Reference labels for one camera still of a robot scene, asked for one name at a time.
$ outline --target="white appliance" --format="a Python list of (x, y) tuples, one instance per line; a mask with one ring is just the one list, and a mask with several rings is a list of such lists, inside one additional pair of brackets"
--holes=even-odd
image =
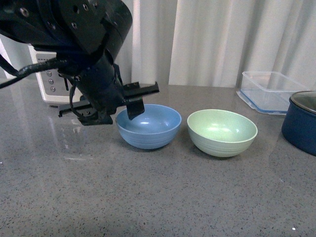
[[(31, 45), (29, 45), (29, 50), (33, 63), (43, 62), (56, 57), (55, 52), (35, 51)], [(58, 76), (56, 69), (36, 73), (36, 77), (43, 101), (51, 106), (69, 104), (71, 84), (67, 79)], [(76, 88), (73, 102), (79, 101), (81, 96), (81, 92)]]

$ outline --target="transparent container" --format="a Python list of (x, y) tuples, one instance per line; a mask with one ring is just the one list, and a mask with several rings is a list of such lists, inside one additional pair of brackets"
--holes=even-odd
[(286, 114), (290, 96), (304, 85), (278, 72), (243, 72), (237, 94), (251, 108), (265, 114)]

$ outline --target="white curtain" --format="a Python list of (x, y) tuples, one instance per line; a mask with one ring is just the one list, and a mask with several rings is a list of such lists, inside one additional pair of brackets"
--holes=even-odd
[[(235, 87), (243, 71), (277, 71), (316, 89), (315, 0), (123, 1), (133, 14), (116, 60), (125, 83)], [(27, 47), (2, 42), (17, 68), (30, 62)]]

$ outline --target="black cable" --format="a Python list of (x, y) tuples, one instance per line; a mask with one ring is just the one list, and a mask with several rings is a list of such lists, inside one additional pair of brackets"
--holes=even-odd
[(15, 76), (15, 74), (18, 73), (18, 70), (12, 67), (12, 65), (9, 64), (2, 55), (0, 55), (0, 67), (2, 67), (7, 73), (11, 75)]
[(28, 66), (25, 66), (24, 68), (22, 68), (19, 71), (13, 72), (13, 67), (3, 58), (3, 60), (1, 61), (0, 58), (0, 66), (6, 67), (6, 70), (9, 70), (13, 73), (14, 76), (16, 76), (16, 78), (13, 78), (11, 80), (8, 80), (4, 83), (0, 84), (0, 89), (5, 88), (9, 85), (12, 85), (20, 80), (22, 80), (23, 78), (27, 77), (28, 75), (32, 74), (32, 73), (37, 73), (37, 72), (41, 72), (41, 71), (46, 71), (49, 69), (56, 69), (56, 68), (62, 68), (67, 66), (70, 62), (69, 60), (66, 59), (49, 59), (45, 62), (41, 62), (41, 63), (37, 63), (37, 64), (31, 64)]

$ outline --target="screw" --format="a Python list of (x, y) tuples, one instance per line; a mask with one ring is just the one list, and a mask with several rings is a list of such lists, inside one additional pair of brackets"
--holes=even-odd
[(24, 8), (24, 7), (20, 8), (20, 13), (23, 16), (25, 16), (25, 17), (29, 17), (30, 16), (29, 11), (26, 8)]
[(77, 29), (77, 24), (76, 24), (76, 22), (72, 22), (71, 25), (73, 26), (74, 29)]
[(84, 4), (83, 8), (85, 9), (85, 11), (89, 11), (89, 8), (88, 8), (87, 4)]
[(49, 21), (47, 22), (48, 26), (52, 29), (52, 30), (55, 30), (56, 29), (56, 26), (51, 24)]
[(80, 13), (80, 11), (79, 11), (79, 9), (78, 9), (78, 7), (77, 7), (76, 5), (74, 5), (73, 10), (74, 10), (74, 12), (77, 13), (77, 14)]

